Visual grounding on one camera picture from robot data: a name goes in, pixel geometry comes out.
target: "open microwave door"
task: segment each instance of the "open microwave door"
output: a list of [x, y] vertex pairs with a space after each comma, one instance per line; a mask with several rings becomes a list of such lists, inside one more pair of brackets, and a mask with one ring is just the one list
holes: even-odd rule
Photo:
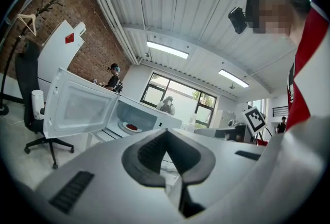
[[118, 95], [59, 68], [45, 108], [46, 138], [98, 131], [106, 127]]

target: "office chair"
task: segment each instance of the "office chair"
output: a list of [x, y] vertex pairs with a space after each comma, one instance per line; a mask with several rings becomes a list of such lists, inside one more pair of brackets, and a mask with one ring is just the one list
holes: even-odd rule
[[53, 157], [53, 169], [58, 167], [55, 159], [53, 143], [57, 143], [60, 145], [64, 145], [70, 147], [70, 152], [74, 153], [74, 146], [72, 144], [66, 143], [60, 139], [46, 139], [43, 133], [43, 120], [34, 119], [33, 110], [32, 110], [32, 97], [31, 92], [33, 90], [39, 90], [38, 83], [38, 57], [40, 51], [37, 44], [32, 41], [27, 41], [25, 44], [25, 52], [20, 53], [16, 57], [15, 61], [15, 69], [17, 81], [19, 83], [20, 91], [22, 94], [22, 98], [24, 101], [25, 109], [24, 109], [24, 124], [25, 126], [33, 131], [34, 133], [40, 132], [43, 137], [32, 142], [29, 142], [24, 151], [29, 154], [29, 147], [39, 145], [42, 143], [49, 143], [49, 147], [51, 149], [52, 157]]

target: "person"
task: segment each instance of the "person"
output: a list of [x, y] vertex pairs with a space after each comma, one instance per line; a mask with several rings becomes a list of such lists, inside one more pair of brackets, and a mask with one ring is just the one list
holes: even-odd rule
[[173, 102], [173, 97], [169, 96], [163, 101], [160, 101], [156, 108], [159, 109], [160, 111], [169, 113], [170, 115], [174, 115], [175, 108], [172, 102]]
[[110, 67], [110, 71], [112, 74], [112, 77], [110, 78], [108, 84], [105, 86], [106, 89], [111, 90], [111, 91], [116, 91], [117, 86], [120, 84], [120, 68], [118, 64], [113, 63]]
[[253, 33], [283, 34], [297, 47], [288, 75], [286, 129], [312, 115], [330, 115], [330, 31], [326, 14], [310, 0], [246, 0]]
[[285, 128], [286, 128], [286, 125], [285, 125], [286, 119], [287, 119], [286, 117], [282, 117], [282, 122], [277, 125], [276, 131], [275, 131], [276, 134], [284, 133]]

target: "ceiling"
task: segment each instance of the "ceiling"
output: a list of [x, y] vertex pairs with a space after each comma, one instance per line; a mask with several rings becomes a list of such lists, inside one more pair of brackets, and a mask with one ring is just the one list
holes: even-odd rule
[[[285, 91], [295, 46], [284, 38], [238, 35], [228, 19], [246, 0], [111, 0], [136, 57], [206, 83], [238, 101], [258, 94], [269, 97]], [[189, 53], [187, 59], [146, 46], [154, 41]], [[244, 79], [242, 88], [218, 74], [221, 69]]]

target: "coat rack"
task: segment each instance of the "coat rack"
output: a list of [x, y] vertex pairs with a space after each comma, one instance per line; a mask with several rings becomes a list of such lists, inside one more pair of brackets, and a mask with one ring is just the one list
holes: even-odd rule
[[25, 26], [24, 26], [24, 28], [22, 29], [22, 31], [21, 31], [21, 33], [19, 34], [19, 36], [16, 38], [16, 41], [15, 41], [13, 47], [11, 48], [11, 52], [10, 52], [10, 54], [9, 54], [9, 57], [8, 57], [8, 60], [7, 60], [7, 63], [6, 63], [6, 67], [5, 67], [5, 70], [4, 70], [4, 76], [3, 76], [2, 84], [1, 84], [1, 93], [0, 93], [0, 116], [5, 116], [5, 115], [7, 115], [7, 114], [9, 113], [9, 108], [8, 108], [8, 106], [5, 105], [5, 104], [3, 103], [3, 100], [4, 100], [4, 89], [5, 89], [5, 81], [6, 81], [6, 76], [7, 76], [8, 68], [9, 68], [9, 65], [10, 65], [10, 61], [11, 61], [13, 55], [14, 55], [14, 52], [15, 52], [15, 50], [16, 50], [16, 48], [17, 48], [17, 45], [18, 45], [18, 43], [20, 42], [21, 37], [22, 37], [23, 35], [25, 35], [25, 32], [26, 32], [27, 30], [32, 31], [32, 30], [30, 29], [30, 25], [31, 25], [32, 22], [33, 22], [33, 29], [34, 29], [34, 31], [32, 31], [32, 33], [33, 33], [34, 35], [36, 35], [36, 28], [35, 28], [35, 26], [34, 26], [34, 21], [35, 21], [35, 18], [36, 18], [36, 17], [38, 17], [39, 15], [41, 15], [43, 12], [49, 12], [51, 9], [53, 9], [52, 7], [50, 7], [51, 5], [57, 4], [57, 5], [63, 6], [61, 3], [58, 3], [57, 1], [58, 1], [58, 0], [51, 0], [51, 1], [50, 1], [49, 3], [47, 3], [44, 7], [42, 7], [42, 5], [43, 5], [43, 0], [41, 0], [41, 6], [40, 6], [40, 8], [37, 9], [37, 12], [36, 12], [35, 15], [30, 15], [30, 16], [28, 16], [28, 15], [22, 15], [22, 14], [19, 14], [19, 15], [18, 15], [18, 18], [19, 18], [21, 21], [23, 21], [23, 20], [22, 20], [23, 18], [30, 18], [30, 21], [29, 21], [28, 23], [25, 23], [25, 22], [23, 21], [23, 23], [25, 24]]

